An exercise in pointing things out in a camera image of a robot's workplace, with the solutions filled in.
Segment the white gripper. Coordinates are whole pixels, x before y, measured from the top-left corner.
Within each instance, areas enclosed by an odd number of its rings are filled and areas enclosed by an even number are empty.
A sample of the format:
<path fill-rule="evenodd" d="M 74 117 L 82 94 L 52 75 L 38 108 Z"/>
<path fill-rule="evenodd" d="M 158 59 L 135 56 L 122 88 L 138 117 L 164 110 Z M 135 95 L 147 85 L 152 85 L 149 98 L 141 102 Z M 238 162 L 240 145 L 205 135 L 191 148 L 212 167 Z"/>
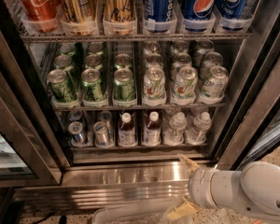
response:
<path fill-rule="evenodd" d="M 179 154 L 178 158 L 187 170 L 191 174 L 193 173 L 189 177 L 188 183 L 189 196 L 193 203 L 185 200 L 181 204 L 173 206 L 166 214 L 169 220 L 175 221 L 197 213 L 199 207 L 196 204 L 206 209 L 238 206 L 237 202 L 244 197 L 239 171 L 199 168 L 198 163 L 184 154 Z"/>

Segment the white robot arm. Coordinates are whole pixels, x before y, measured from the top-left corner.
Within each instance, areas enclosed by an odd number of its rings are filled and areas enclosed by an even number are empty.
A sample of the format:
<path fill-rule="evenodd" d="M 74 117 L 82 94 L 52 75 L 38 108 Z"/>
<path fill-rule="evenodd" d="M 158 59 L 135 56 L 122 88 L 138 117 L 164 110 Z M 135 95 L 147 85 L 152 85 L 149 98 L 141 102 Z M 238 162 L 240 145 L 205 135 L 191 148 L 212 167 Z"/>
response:
<path fill-rule="evenodd" d="M 240 171 L 202 167 L 178 156 L 189 171 L 188 196 L 169 208 L 166 217 L 177 220 L 200 209 L 228 208 L 243 216 L 280 224 L 280 167 L 253 161 Z"/>

